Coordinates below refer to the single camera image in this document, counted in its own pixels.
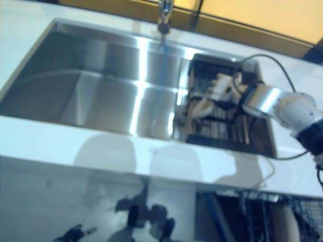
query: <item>dishwasher rack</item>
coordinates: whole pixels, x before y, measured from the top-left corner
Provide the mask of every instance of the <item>dishwasher rack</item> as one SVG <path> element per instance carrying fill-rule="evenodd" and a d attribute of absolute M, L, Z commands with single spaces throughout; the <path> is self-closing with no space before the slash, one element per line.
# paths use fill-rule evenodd
<path fill-rule="evenodd" d="M 277 203 L 288 205 L 292 209 L 298 223 L 301 242 L 318 242 L 323 233 L 322 199 L 243 191 L 239 200 L 247 218 L 251 242 L 273 241 L 270 208 Z"/>

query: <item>stainless steel sink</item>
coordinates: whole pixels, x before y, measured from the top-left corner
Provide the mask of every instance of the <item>stainless steel sink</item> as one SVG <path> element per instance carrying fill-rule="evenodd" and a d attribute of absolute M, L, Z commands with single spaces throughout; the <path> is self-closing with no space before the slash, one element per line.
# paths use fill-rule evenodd
<path fill-rule="evenodd" d="M 1 114 L 186 142 L 189 134 L 176 120 L 187 111 L 196 53 L 224 67 L 240 59 L 57 19 L 1 91 Z M 257 62 L 246 69 L 259 75 Z M 259 125 L 266 152 L 274 153 L 270 123 Z"/>

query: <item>white robotic arm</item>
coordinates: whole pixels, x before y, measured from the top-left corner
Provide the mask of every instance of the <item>white robotic arm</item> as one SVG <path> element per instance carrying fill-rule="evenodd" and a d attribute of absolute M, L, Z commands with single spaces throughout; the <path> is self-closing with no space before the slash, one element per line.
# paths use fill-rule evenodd
<path fill-rule="evenodd" d="M 273 118 L 292 131 L 291 135 L 323 167 L 323 112 L 315 100 L 298 92 L 285 92 L 263 82 L 243 85 L 238 73 L 233 83 L 230 75 L 218 74 L 205 98 L 192 111 L 193 117 L 207 116 L 214 103 L 231 103 L 247 114 L 260 118 Z"/>
<path fill-rule="evenodd" d="M 291 135 L 323 167 L 323 112 L 316 108 L 311 96 L 257 83 L 245 89 L 239 105 L 250 115 L 273 118 L 290 129 Z"/>

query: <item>faucet spout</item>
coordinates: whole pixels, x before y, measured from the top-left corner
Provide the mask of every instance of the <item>faucet spout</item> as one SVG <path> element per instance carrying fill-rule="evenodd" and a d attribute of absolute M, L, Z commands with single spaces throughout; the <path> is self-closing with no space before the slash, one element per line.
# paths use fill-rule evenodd
<path fill-rule="evenodd" d="M 158 31 L 163 35 L 170 32 L 173 16 L 174 0 L 158 1 Z"/>

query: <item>dish rack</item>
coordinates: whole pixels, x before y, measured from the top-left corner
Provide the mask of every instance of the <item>dish rack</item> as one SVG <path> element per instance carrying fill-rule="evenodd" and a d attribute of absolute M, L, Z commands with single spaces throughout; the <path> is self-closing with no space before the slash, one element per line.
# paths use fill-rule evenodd
<path fill-rule="evenodd" d="M 301 242 L 318 242 L 323 233 L 322 199 L 242 191 L 239 195 L 239 204 L 246 216 L 250 242 L 274 241 L 270 209 L 277 203 L 292 209 Z"/>
<path fill-rule="evenodd" d="M 185 141 L 190 144 L 275 156 L 276 148 L 271 124 L 267 119 L 259 119 L 250 132 L 249 127 L 254 117 L 236 107 L 228 108 L 226 104 L 219 103 L 208 116 L 197 119 L 191 117 L 192 110 L 204 98 L 217 75 L 219 73 L 232 75 L 236 66 L 236 62 L 223 59 L 204 55 L 194 57 L 188 73 Z M 258 65 L 254 64 L 252 68 L 240 70 L 244 84 L 251 84 L 261 79 L 258 68 Z M 251 144 L 250 138 L 259 144 L 257 148 Z"/>

